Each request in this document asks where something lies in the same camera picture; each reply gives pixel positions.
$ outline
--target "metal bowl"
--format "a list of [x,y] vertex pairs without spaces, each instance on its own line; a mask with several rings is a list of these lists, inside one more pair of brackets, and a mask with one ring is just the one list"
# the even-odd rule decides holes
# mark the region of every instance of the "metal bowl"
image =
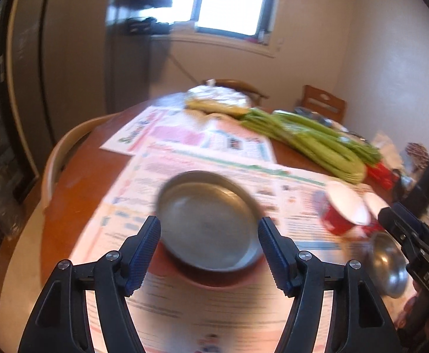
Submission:
[[262,212],[241,187],[218,174],[190,171],[170,179],[157,199],[161,240],[182,262],[211,272],[234,272],[262,255]]
[[406,264],[406,258],[392,236],[385,232],[373,234],[365,266],[381,294],[392,298],[402,296],[409,277]]

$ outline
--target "wooden table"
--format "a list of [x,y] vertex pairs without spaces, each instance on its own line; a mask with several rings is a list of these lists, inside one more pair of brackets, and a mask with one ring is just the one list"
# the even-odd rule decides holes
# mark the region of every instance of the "wooden table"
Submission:
[[[133,106],[97,127],[78,148],[63,171],[46,209],[41,248],[43,284],[57,262],[69,257],[86,223],[130,160],[130,156],[99,147],[146,107],[182,107],[183,98],[184,94],[172,94]],[[279,164],[329,175],[322,167],[286,145],[277,141],[272,144]],[[364,183],[390,202],[390,193],[373,180],[367,178]]]

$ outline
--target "window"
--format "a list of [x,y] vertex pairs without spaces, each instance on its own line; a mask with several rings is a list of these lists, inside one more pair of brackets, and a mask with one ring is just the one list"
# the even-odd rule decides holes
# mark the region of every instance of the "window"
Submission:
[[258,37],[268,31],[273,0],[173,0],[172,7],[151,8],[144,16],[160,22],[197,22],[199,32]]

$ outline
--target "screw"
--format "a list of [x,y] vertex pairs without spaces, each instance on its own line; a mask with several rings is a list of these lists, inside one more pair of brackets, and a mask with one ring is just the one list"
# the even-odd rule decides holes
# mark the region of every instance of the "screw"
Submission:
[[105,257],[107,258],[107,260],[113,261],[119,258],[119,256],[120,256],[120,253],[118,251],[110,251],[107,253]]
[[59,269],[66,269],[69,265],[70,265],[69,260],[61,260],[61,261],[59,261],[59,264],[57,265],[57,267]]
[[311,260],[312,255],[311,255],[311,253],[310,253],[310,252],[308,252],[308,251],[301,251],[301,252],[299,253],[299,257],[300,257],[300,259],[301,259],[301,260],[306,260],[306,261],[308,261],[308,260]]
[[361,264],[358,260],[350,260],[350,267],[352,267],[353,269],[360,269],[361,268]]

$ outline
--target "newspaper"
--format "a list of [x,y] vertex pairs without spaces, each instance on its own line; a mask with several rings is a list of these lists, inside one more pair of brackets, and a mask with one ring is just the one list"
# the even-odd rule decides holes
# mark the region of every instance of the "newspaper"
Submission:
[[[95,261],[119,249],[154,213],[160,187],[190,170],[207,170],[242,185],[263,207],[280,233],[323,261],[344,264],[360,250],[360,236],[331,235],[320,224],[324,186],[332,178],[165,142],[150,142],[131,159],[102,200],[71,255],[74,264]],[[293,299],[276,288],[265,264],[253,282],[237,289],[208,290],[178,276],[146,275],[142,288],[127,300],[136,330],[148,352],[273,352]],[[95,348],[105,352],[95,299],[87,299]],[[314,348],[324,352],[332,309],[325,292]]]
[[170,107],[148,107],[101,148],[136,155],[148,138],[276,162],[270,140],[242,127],[230,116]]

